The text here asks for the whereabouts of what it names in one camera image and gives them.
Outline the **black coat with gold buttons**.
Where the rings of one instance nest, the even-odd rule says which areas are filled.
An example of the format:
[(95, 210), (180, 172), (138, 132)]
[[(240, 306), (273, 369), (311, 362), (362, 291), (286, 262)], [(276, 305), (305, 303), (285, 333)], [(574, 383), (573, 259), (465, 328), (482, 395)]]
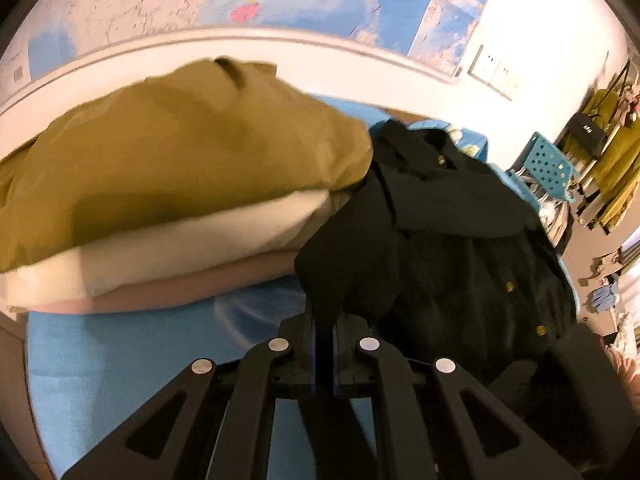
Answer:
[(409, 359), (456, 361), (572, 464), (610, 469), (634, 412), (534, 208), (445, 131), (390, 120), (372, 144), (360, 187), (296, 258), (311, 305)]

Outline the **clothes rack with yellow garments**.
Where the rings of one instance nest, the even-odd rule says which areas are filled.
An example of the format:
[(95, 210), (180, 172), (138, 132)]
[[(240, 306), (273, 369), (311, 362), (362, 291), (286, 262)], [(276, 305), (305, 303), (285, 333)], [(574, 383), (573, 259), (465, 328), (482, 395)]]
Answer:
[(578, 219), (611, 233), (639, 189), (639, 66), (627, 61), (566, 125), (562, 152), (579, 168)]

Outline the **blue floral bed sheet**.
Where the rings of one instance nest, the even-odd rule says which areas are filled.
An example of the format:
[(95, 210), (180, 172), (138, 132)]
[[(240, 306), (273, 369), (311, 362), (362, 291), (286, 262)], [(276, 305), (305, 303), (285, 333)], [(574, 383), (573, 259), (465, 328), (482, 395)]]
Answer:
[[(390, 116), (364, 118), (373, 139)], [(190, 361), (228, 363), (272, 336), (292, 315), (318, 321), (295, 273), (159, 311), (28, 318), (30, 400), (53, 470), (62, 476)]]

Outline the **pink folded garment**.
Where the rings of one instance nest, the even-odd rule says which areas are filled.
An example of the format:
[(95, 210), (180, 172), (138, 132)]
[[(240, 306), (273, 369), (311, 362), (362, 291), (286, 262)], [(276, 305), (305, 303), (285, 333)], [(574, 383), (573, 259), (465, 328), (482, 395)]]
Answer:
[(264, 252), (190, 274), (126, 285), (99, 296), (55, 301), (47, 292), (32, 306), (6, 296), (11, 312), (88, 315), (163, 310), (258, 285), (294, 273), (295, 250)]

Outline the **cream folded garment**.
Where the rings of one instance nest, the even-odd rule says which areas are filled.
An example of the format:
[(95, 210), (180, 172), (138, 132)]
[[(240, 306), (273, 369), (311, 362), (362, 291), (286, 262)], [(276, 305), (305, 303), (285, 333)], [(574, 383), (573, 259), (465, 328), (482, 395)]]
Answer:
[(295, 192), (110, 236), (2, 274), (1, 303), (8, 308), (6, 296), (12, 295), (18, 304), (29, 307), (47, 292), (55, 301), (94, 297), (264, 252), (298, 252), (337, 207), (337, 195), (328, 191)]

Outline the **teal perforated plastic chair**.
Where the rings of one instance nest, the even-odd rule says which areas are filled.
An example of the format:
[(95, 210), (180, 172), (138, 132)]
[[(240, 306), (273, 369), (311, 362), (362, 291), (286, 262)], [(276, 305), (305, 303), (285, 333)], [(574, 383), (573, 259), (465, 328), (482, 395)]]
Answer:
[(532, 135), (518, 162), (520, 166), (510, 168), (506, 174), (536, 211), (548, 200), (574, 203), (570, 187), (578, 173), (558, 147), (540, 133)]

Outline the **mustard yellow folded garment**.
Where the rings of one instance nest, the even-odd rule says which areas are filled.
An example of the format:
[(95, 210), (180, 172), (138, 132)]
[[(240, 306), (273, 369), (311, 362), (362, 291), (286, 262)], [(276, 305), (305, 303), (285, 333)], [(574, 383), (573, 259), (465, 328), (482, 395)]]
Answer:
[(270, 64), (201, 60), (80, 104), (1, 164), (1, 267), (298, 191), (372, 160), (367, 126)]

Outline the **white wall socket panel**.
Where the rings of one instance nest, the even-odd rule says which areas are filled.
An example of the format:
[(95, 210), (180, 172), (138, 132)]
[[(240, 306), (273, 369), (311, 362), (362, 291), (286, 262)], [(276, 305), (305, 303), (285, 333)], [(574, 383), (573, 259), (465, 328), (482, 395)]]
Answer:
[(468, 74), (509, 101), (513, 100), (518, 90), (518, 77), (513, 64), (486, 44), (478, 48)]

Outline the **colourful wall map poster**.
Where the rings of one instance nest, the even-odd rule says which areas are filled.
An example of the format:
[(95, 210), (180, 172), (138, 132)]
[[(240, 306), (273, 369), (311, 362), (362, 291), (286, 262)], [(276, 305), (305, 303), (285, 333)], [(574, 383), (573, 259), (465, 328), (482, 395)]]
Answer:
[(311, 30), (394, 51), (454, 77), (487, 0), (38, 0), (1, 58), (10, 96), (78, 56), (176, 30)]

